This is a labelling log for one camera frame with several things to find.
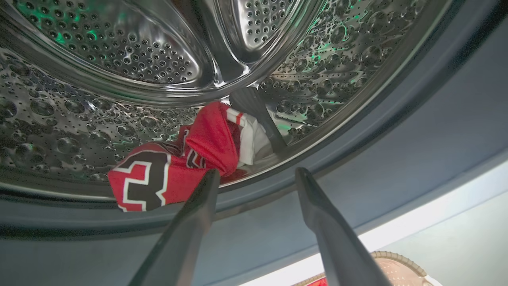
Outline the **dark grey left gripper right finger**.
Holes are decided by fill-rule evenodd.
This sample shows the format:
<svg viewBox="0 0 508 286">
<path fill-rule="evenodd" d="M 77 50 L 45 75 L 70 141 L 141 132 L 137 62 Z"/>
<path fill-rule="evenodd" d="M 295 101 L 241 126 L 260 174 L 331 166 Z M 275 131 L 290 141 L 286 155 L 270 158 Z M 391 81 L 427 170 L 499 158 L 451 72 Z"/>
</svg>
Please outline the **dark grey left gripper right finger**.
<svg viewBox="0 0 508 286">
<path fill-rule="evenodd" d="M 295 170 L 302 215 L 315 233 L 329 286 L 390 286 L 352 227 L 305 168 Z"/>
</svg>

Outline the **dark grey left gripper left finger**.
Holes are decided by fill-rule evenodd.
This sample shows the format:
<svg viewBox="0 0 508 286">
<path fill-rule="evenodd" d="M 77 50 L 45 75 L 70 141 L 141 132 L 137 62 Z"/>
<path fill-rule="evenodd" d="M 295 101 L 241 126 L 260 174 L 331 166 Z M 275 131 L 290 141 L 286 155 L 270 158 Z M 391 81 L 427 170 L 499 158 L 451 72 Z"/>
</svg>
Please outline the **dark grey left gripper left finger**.
<svg viewBox="0 0 508 286">
<path fill-rule="evenodd" d="M 209 170 L 163 231 L 131 286 L 190 286 L 203 237 L 216 213 L 218 170 Z"/>
</svg>

